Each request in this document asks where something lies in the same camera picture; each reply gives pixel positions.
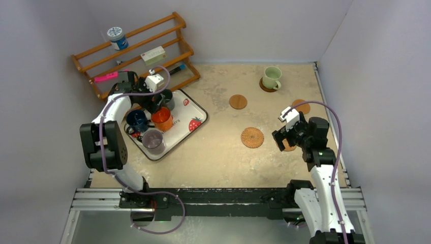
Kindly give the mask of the plain round wooden coaster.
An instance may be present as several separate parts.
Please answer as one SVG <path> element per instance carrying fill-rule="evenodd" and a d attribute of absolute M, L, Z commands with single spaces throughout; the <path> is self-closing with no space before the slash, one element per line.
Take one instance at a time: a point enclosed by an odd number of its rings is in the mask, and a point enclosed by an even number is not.
<path fill-rule="evenodd" d="M 240 110 L 247 106 L 248 101 L 245 96 L 236 94 L 230 97 L 229 104 L 232 108 Z"/>

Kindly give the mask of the dark grooved wooden coaster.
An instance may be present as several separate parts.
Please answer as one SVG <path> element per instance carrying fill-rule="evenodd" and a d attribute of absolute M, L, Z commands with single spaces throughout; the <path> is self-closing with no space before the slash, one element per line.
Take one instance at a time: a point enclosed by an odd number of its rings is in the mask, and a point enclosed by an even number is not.
<path fill-rule="evenodd" d="M 269 89 L 269 88 L 267 88 L 267 87 L 265 87 L 264 85 L 263 85 L 263 78 L 261 78 L 260 79 L 260 81 L 259 81 L 259 86 L 260 86 L 260 88 L 263 90 L 263 91 L 265 91 L 265 92 L 268 92 L 268 93 L 273 93 L 273 92 L 276 92 L 277 91 L 277 89 Z"/>

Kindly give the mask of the dark green mug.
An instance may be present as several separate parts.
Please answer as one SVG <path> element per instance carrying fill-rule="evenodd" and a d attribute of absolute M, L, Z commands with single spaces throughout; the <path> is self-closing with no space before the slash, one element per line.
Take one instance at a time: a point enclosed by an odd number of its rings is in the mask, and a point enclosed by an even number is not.
<path fill-rule="evenodd" d="M 160 106 L 166 107 L 170 111 L 173 111 L 175 109 L 175 100 L 173 97 L 173 92 L 169 89 L 166 89 L 160 93 L 161 100 L 160 100 Z"/>

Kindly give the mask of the woven rattan round coaster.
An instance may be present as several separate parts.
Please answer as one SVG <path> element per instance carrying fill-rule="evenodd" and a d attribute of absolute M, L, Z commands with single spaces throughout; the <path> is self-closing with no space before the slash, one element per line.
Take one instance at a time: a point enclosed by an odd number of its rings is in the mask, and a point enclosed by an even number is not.
<path fill-rule="evenodd" d="M 254 127 L 245 128 L 240 136 L 241 142 L 248 148 L 258 148 L 264 142 L 263 133 Z"/>

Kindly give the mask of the orange mug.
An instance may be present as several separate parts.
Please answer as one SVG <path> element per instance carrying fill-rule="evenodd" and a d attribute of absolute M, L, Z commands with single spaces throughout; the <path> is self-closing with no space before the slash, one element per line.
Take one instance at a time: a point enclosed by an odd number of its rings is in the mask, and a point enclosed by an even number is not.
<path fill-rule="evenodd" d="M 156 129 L 163 132 L 166 132 L 173 127 L 173 115 L 167 107 L 162 107 L 152 114 L 151 121 Z"/>

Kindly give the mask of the brown wooden round coaster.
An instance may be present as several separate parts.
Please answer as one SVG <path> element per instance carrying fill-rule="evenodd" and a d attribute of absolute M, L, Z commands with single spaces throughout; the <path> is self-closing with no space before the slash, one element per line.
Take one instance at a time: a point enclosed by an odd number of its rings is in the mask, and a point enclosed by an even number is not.
<path fill-rule="evenodd" d="M 310 110 L 311 110 L 311 107 L 310 107 L 310 105 L 308 103 L 305 103 L 304 105 L 299 105 L 299 104 L 301 104 L 303 102 L 305 102 L 305 100 L 303 100 L 303 99 L 294 100 L 292 102 L 292 107 L 296 107 L 295 109 L 298 112 L 302 112 L 303 114 L 308 114 L 310 112 Z"/>

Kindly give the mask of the white strawberry metal tray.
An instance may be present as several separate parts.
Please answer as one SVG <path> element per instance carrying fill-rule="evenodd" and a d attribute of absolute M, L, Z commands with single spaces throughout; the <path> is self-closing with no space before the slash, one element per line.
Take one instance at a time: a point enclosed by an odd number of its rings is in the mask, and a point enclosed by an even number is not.
<path fill-rule="evenodd" d="M 197 128 L 203 125 L 208 119 L 208 113 L 198 103 L 196 103 L 187 93 L 178 89 L 173 92 L 175 103 L 172 112 L 173 126 L 167 132 L 157 128 L 149 128 L 148 131 L 155 130 L 162 134 L 164 151 L 155 153 L 142 144 L 143 133 L 131 133 L 128 124 L 124 124 L 126 135 L 133 141 L 143 154 L 151 161 L 158 161 L 165 157 L 170 151 L 184 142 Z"/>

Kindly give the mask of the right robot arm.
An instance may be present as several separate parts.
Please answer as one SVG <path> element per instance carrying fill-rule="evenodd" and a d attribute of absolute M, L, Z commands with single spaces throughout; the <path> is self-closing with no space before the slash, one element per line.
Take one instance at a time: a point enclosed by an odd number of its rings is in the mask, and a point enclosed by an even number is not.
<path fill-rule="evenodd" d="M 310 231 L 310 243 L 365 243 L 347 214 L 338 179 L 339 156 L 327 146 L 329 122 L 320 117 L 306 120 L 303 113 L 287 107 L 279 120 L 285 125 L 272 136 L 281 151 L 284 143 L 302 149 L 302 158 L 315 183 L 292 180 L 286 202 L 299 207 Z"/>

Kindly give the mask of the light green mug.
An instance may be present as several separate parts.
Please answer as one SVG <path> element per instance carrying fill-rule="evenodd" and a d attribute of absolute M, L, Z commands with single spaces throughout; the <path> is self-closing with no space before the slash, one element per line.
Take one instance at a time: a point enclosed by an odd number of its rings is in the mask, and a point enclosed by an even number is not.
<path fill-rule="evenodd" d="M 281 88 L 280 78 L 282 72 L 278 67 L 267 67 L 264 70 L 264 75 L 262 77 L 262 84 L 267 89 L 278 90 Z"/>

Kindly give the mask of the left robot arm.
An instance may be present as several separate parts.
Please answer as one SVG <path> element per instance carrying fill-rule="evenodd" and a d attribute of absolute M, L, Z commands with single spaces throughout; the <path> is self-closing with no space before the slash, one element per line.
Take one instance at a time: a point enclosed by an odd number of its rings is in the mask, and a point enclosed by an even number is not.
<path fill-rule="evenodd" d="M 139 208 L 150 205 L 151 193 L 145 178 L 128 165 L 128 151 L 119 125 L 134 104 L 150 103 L 168 83 L 154 70 L 145 78 L 133 71 L 118 72 L 117 83 L 109 91 L 101 113 L 79 128 L 87 167 L 115 179 L 122 187 L 123 197 L 132 197 Z"/>

